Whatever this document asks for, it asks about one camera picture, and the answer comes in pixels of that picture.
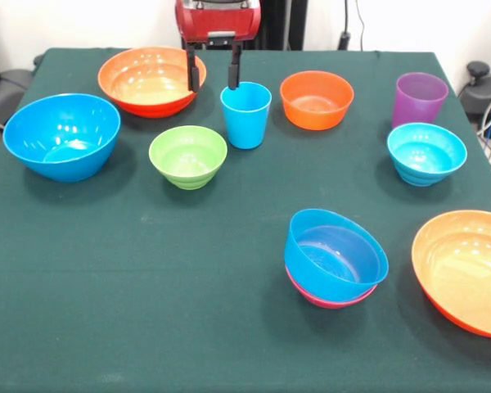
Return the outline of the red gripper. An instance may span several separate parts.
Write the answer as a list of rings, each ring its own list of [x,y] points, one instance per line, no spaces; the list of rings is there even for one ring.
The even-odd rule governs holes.
[[[240,84],[242,43],[253,39],[261,21],[260,1],[176,1],[175,17],[179,33],[186,44],[188,89],[198,93],[200,71],[196,65],[195,47],[191,43],[210,43],[229,39],[232,59],[228,67],[227,86]]]

